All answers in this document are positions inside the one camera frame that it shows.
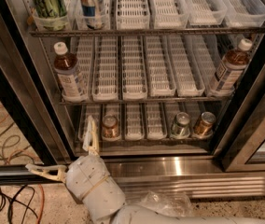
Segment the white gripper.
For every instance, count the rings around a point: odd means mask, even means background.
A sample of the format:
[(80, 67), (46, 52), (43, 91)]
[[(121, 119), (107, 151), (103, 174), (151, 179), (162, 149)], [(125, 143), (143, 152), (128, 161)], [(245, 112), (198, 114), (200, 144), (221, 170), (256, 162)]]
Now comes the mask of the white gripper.
[(93, 116), (88, 116), (83, 149), (90, 155), (80, 157), (70, 166), (68, 172), (65, 165), (38, 166), (31, 163), (25, 168), (32, 174), (58, 182), (65, 182), (66, 187), (79, 199), (83, 200), (87, 193), (109, 172), (99, 155), (99, 138)]

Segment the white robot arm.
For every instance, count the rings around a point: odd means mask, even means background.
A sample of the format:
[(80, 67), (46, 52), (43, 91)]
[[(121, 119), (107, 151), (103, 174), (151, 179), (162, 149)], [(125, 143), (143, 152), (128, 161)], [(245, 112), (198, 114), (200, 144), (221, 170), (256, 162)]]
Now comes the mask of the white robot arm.
[(88, 117), (83, 148), (88, 154), (68, 166), (29, 163), (26, 169), (64, 183), (88, 208), (94, 224), (265, 224), (264, 219), (249, 217), (171, 217), (142, 205), (127, 204), (124, 192), (99, 155), (97, 125), (93, 117)]

